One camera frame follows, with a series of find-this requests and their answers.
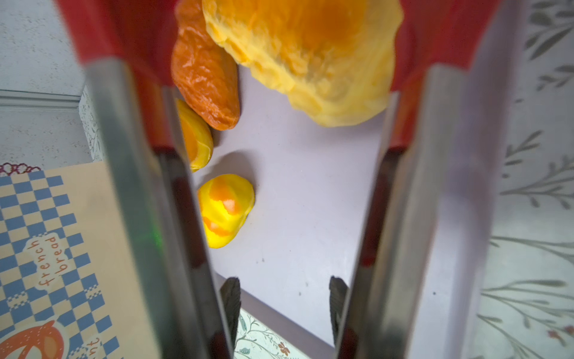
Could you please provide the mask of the yellow corn-like bread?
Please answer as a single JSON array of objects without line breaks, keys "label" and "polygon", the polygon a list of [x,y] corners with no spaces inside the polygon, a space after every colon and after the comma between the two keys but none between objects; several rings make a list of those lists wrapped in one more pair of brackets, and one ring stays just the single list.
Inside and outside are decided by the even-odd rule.
[{"label": "yellow corn-like bread", "polygon": [[323,127],[383,112],[395,69],[398,1],[205,1],[212,40]]}]

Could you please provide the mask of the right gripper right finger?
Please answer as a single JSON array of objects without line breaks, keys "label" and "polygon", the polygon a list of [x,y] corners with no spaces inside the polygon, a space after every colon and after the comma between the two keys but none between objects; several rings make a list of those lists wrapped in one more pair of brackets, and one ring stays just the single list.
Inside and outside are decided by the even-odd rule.
[{"label": "right gripper right finger", "polygon": [[345,281],[342,280],[342,278],[332,276],[330,278],[329,290],[330,322],[333,332],[333,342],[337,343],[342,323],[348,285],[345,283]]}]

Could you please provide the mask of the red metal kitchen tongs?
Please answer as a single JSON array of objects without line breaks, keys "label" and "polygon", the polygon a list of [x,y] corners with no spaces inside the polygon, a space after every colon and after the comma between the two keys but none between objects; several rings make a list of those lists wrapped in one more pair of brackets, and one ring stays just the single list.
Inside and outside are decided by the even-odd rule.
[{"label": "red metal kitchen tongs", "polygon": [[[461,358],[478,308],[525,1],[408,1],[339,358]],[[173,1],[58,1],[165,358],[228,358],[167,48]]]}]

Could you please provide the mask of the blue checkered paper bag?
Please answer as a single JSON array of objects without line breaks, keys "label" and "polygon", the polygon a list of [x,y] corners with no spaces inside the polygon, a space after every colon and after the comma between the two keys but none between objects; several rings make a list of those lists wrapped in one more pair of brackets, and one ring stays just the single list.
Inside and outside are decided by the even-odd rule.
[{"label": "blue checkered paper bag", "polygon": [[161,357],[103,163],[1,178],[1,356]]}]

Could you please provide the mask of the glazed striped bun bread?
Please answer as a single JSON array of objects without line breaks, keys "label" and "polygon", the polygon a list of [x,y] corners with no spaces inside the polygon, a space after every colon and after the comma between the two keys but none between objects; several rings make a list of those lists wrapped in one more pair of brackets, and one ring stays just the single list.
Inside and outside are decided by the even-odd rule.
[{"label": "glazed striped bun bread", "polygon": [[241,116],[237,64],[210,37],[201,1],[179,1],[175,16],[178,34],[171,59],[173,82],[210,127],[231,130]]}]

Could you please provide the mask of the yellow twisted bread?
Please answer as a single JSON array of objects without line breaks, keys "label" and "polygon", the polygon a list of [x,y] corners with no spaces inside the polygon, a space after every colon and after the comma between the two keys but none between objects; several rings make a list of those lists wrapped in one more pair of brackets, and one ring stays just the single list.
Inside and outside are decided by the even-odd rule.
[{"label": "yellow twisted bread", "polygon": [[223,248],[235,239],[255,204],[253,185],[236,174],[223,174],[197,191],[209,248]]}]

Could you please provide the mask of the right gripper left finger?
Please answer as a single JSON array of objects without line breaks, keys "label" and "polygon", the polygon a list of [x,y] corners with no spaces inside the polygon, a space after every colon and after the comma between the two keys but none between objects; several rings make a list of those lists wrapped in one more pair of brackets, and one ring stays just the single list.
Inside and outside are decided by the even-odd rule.
[{"label": "right gripper left finger", "polygon": [[233,348],[236,347],[240,311],[242,307],[241,293],[241,283],[239,278],[236,277],[227,278],[220,288],[220,295],[224,305],[224,312],[228,328],[230,330],[230,338]]}]

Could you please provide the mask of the round orange tart bread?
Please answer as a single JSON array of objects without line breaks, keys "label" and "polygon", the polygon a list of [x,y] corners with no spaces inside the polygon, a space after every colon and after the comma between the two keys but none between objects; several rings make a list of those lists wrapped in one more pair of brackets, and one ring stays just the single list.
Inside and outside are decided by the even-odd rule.
[{"label": "round orange tart bread", "polygon": [[213,154],[214,142],[208,124],[183,100],[176,100],[182,135],[193,172],[206,167]]}]

